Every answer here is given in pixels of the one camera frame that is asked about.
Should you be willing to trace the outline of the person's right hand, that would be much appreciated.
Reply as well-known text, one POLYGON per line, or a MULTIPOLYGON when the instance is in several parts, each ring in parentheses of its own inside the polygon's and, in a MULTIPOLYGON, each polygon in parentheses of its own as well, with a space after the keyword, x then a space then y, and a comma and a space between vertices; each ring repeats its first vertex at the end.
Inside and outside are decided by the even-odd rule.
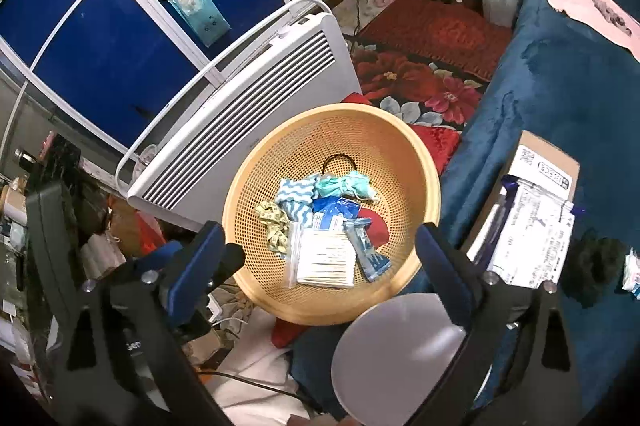
POLYGON ((311 418, 291 415, 286 426, 360 426, 360 424, 350 416, 336 420, 330 414, 323 414, 311 418))

